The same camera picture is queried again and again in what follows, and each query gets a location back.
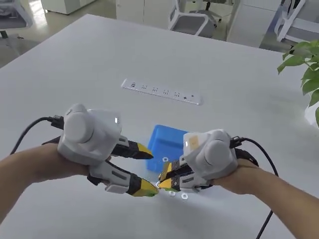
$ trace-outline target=wrist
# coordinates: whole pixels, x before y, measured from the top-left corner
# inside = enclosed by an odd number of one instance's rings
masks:
[[[8,156],[1,162],[1,168],[5,170],[11,183],[26,188],[34,182],[36,168],[35,156],[30,152],[22,151]]]
[[[272,177],[277,177],[272,173],[264,171],[262,169],[252,170],[250,175],[249,194],[260,198],[260,194],[266,192],[269,185],[269,180]]]

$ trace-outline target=green plant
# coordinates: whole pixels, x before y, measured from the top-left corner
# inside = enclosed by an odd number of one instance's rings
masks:
[[[295,55],[287,58],[293,50]],[[300,66],[303,64],[308,66],[301,79],[301,88],[304,95],[312,92],[309,107],[319,102],[319,40],[296,44],[289,52],[283,55],[283,61],[277,68],[278,74],[286,66]],[[319,126],[319,107],[316,109],[316,121]]]

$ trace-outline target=forearm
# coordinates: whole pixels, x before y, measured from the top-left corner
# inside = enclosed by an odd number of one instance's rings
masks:
[[[252,181],[251,194],[267,204],[297,239],[319,238],[319,199],[262,170]]]
[[[30,157],[28,150],[0,161],[0,223],[32,182]]]

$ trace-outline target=plant leaf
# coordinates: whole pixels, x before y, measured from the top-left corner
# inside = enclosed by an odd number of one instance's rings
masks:
[[[319,46],[319,40],[314,40],[310,42],[311,46]]]
[[[313,71],[308,68],[304,73],[303,79],[319,79],[319,70]]]
[[[305,59],[302,56],[292,56],[284,61],[285,66],[300,66],[304,64]]]
[[[312,47],[312,45],[309,42],[302,41],[302,42],[299,42],[298,44],[294,45],[294,47],[291,48],[290,51],[300,49],[300,48],[308,49],[309,47]]]
[[[319,55],[319,47],[313,46],[309,48],[309,51],[313,54],[313,55]]]
[[[283,55],[283,61],[285,60],[285,58],[289,55],[289,52],[286,52],[284,55]]]
[[[285,68],[285,63],[281,64],[278,68],[277,68],[277,71],[278,71],[278,75],[284,70]]]
[[[319,62],[319,56],[314,56],[307,62],[309,62],[309,63],[311,63],[311,62],[317,63],[317,62]]]
[[[301,79],[301,87],[304,85],[304,83],[307,81],[307,79]]]
[[[319,107],[316,109],[316,121],[317,125],[319,126]]]
[[[303,94],[307,94],[319,88],[319,79],[312,79],[303,85]]]
[[[309,103],[309,107],[310,106],[313,106],[315,103],[317,103],[319,101],[319,89],[318,90],[315,90],[313,92],[313,94],[311,95],[311,100],[310,100],[310,103]]]

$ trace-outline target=white cabinet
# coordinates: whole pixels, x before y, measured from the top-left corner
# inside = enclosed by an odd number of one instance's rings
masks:
[[[143,24],[144,0],[116,0],[116,18]]]
[[[242,3],[244,5],[248,6],[255,6],[262,9],[277,11],[281,0],[263,0],[263,1],[257,1],[257,0],[242,0]]]
[[[172,0],[116,0],[116,18],[158,28],[168,28]]]
[[[259,47],[275,14],[275,11],[240,4],[227,41]]]
[[[41,0],[42,7],[48,11],[70,14],[95,0]]]
[[[167,29],[172,6],[172,0],[145,0],[144,24]]]

